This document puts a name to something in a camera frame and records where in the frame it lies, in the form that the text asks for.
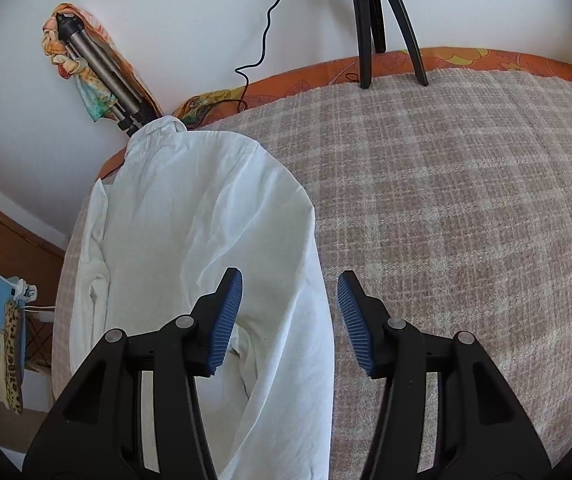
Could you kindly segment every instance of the leopard print fabric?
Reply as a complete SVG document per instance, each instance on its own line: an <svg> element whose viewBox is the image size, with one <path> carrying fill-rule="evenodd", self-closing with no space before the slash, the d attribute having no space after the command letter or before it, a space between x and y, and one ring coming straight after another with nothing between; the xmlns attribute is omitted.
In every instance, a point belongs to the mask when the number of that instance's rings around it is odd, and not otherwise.
<svg viewBox="0 0 572 480"><path fill-rule="evenodd" d="M6 408L23 412L21 396L20 341L22 312L13 300L3 306L3 326L0 331L0 396Z"/></svg>

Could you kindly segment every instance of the beige checkered fabric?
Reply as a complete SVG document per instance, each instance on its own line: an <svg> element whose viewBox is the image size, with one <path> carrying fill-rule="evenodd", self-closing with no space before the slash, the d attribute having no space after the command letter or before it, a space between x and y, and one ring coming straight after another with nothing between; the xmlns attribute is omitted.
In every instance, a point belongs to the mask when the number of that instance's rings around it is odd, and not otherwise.
<svg viewBox="0 0 572 480"><path fill-rule="evenodd" d="M553 462L572 445L572 83L468 70L429 78L428 88L410 75L368 91L321 88L211 126L259 140L315 205L336 338L333 480L359 477L382 386L357 368L336 309L344 269L424 332L475 333ZM57 302L57 357L75 259L66 256ZM57 391L66 367L53 363ZM421 465L430 461L427 452Z"/></svg>

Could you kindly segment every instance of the blue gripper pad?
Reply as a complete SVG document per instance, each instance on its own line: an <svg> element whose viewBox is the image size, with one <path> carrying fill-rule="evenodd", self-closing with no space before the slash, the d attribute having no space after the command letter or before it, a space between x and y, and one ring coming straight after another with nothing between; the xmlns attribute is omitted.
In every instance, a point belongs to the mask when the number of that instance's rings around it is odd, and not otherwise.
<svg viewBox="0 0 572 480"><path fill-rule="evenodd" d="M230 334L233 331L237 311L239 311L239 305L242 302L242 290L242 273L238 269L227 269L215 293L216 295L223 293L224 297L210 330L207 367L212 374L224 362Z"/></svg>
<svg viewBox="0 0 572 480"><path fill-rule="evenodd" d="M337 303L343 314L357 362L371 376L375 371L373 340L345 272L337 280Z"/></svg>

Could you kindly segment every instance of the black tripod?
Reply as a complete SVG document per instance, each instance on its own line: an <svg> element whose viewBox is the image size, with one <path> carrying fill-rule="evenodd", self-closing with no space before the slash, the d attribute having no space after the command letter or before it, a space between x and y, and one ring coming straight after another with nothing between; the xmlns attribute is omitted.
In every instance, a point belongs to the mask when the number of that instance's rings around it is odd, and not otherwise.
<svg viewBox="0 0 572 480"><path fill-rule="evenodd" d="M388 0L402 30L410 59L413 61L415 76L419 83L428 86L426 70L423 68L421 53L413 32L408 14L402 0ZM384 16L381 10L381 0L353 0L355 18L357 20L357 44L359 45L359 81L364 89L370 87L372 81L372 52L370 49L370 30L372 30L375 52L386 52L386 36L384 34Z"/></svg>

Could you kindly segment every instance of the silver screw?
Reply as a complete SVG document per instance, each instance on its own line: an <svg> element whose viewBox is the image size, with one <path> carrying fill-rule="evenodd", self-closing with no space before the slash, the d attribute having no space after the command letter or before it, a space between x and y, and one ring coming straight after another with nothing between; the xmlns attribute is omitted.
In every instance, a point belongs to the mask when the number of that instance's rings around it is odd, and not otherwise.
<svg viewBox="0 0 572 480"><path fill-rule="evenodd" d="M113 328L112 330L108 330L108 332L106 332L106 341L108 341L108 343L116 343L120 339L121 330L118 328Z"/></svg>
<svg viewBox="0 0 572 480"><path fill-rule="evenodd" d="M395 330L402 330L405 327L405 319L400 317L390 317L387 323L390 328L394 328Z"/></svg>
<svg viewBox="0 0 572 480"><path fill-rule="evenodd" d="M178 328L190 328L195 324L195 320L191 316L179 316L175 321Z"/></svg>
<svg viewBox="0 0 572 480"><path fill-rule="evenodd" d="M460 332L457 334L457 339L464 345L472 345L475 342L475 336L470 332Z"/></svg>

